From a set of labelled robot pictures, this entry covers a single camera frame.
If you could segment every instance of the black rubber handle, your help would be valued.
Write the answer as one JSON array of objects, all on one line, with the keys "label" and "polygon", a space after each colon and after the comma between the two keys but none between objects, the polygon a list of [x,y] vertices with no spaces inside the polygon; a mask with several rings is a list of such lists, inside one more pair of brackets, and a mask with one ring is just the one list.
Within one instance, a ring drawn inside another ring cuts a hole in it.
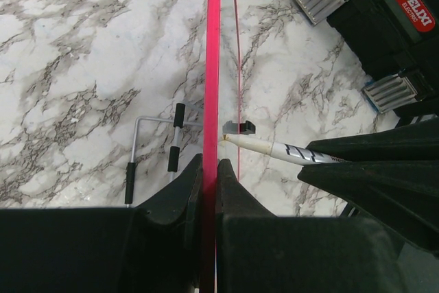
[{"label": "black rubber handle", "polygon": [[178,126],[179,128],[183,128],[183,123],[185,122],[185,110],[186,106],[183,103],[177,103],[174,127]]},{"label": "black rubber handle", "polygon": [[178,171],[178,157],[180,156],[179,147],[171,147],[169,152],[169,162],[167,164],[167,171],[176,173]]},{"label": "black rubber handle", "polygon": [[125,204],[132,204],[134,196],[134,178],[136,176],[136,163],[126,165]]}]

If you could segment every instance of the gray marble veining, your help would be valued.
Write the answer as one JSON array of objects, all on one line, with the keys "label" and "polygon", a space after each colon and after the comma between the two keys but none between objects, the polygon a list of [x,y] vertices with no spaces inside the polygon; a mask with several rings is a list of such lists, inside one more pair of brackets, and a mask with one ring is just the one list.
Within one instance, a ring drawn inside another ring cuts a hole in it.
[{"label": "gray marble veining", "polygon": [[[294,0],[238,0],[242,120],[256,137],[305,147],[318,139],[391,129],[360,94],[357,57],[324,22],[312,26]],[[241,183],[277,215],[334,216],[345,202],[300,182],[300,167],[241,150]]]},{"label": "gray marble veining", "polygon": [[[0,206],[122,204],[135,118],[203,103],[206,0],[0,8]],[[167,183],[172,131],[142,125],[136,202]],[[200,130],[182,144],[181,167],[201,152]]]}]

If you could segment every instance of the black plastic toolbox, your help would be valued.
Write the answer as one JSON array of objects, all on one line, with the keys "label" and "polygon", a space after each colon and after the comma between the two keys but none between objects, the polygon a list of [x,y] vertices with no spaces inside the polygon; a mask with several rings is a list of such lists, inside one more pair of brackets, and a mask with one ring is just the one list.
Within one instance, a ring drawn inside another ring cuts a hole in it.
[{"label": "black plastic toolbox", "polygon": [[398,74],[416,91],[400,116],[439,113],[439,0],[348,0],[328,16],[374,80]]}]

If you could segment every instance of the marble surface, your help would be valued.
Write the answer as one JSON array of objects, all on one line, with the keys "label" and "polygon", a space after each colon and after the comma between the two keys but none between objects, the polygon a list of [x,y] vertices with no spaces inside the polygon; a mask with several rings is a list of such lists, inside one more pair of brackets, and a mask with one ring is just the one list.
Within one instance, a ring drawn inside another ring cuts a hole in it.
[{"label": "marble surface", "polygon": [[[318,139],[394,127],[359,90],[368,78],[326,22],[311,26],[294,0],[238,0],[242,120],[255,137],[305,147]],[[334,216],[345,202],[300,182],[300,167],[241,150],[241,183],[277,215]]]},{"label": "marble surface", "polygon": [[[238,0],[242,119],[257,137],[314,139],[393,127],[340,35],[293,0]],[[0,207],[122,205],[134,120],[203,105],[206,0],[0,0]],[[219,131],[238,116],[233,0],[222,0]],[[191,120],[202,120],[189,113]],[[167,184],[173,129],[142,124],[135,203]],[[185,129],[180,168],[201,152]],[[237,169],[237,149],[219,146]],[[343,201],[296,179],[299,167],[241,151],[241,181],[278,215],[335,215]]]},{"label": "marble surface", "polygon": [[[205,31],[206,0],[0,0],[0,207],[122,205],[135,118],[203,104]],[[142,125],[136,203],[173,135]],[[180,168],[201,140],[185,129]]]}]

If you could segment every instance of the metal rod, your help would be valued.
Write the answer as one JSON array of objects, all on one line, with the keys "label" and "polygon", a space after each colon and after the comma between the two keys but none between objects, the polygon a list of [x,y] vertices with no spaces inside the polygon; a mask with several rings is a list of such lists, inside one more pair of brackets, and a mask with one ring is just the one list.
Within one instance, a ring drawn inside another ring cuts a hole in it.
[{"label": "metal rod", "polygon": [[[135,163],[135,161],[136,161],[137,135],[139,133],[139,124],[143,120],[158,121],[158,122],[163,122],[163,123],[173,123],[174,122],[173,119],[165,119],[165,118],[157,118],[157,117],[149,117],[149,116],[137,117],[136,123],[134,124],[134,136],[133,136],[133,139],[132,139],[131,158],[130,158],[130,162],[131,163]],[[196,122],[193,122],[193,121],[185,121],[183,124],[184,125],[188,125],[188,126],[203,127],[202,123],[196,123]]]},{"label": "metal rod", "polygon": [[200,107],[196,106],[195,104],[189,103],[187,100],[183,100],[182,102],[185,106],[187,106],[188,108],[200,113],[200,114],[204,114],[204,110],[201,109]]},{"label": "metal rod", "polygon": [[176,127],[176,130],[174,132],[174,146],[180,146],[180,128],[178,126]]}]

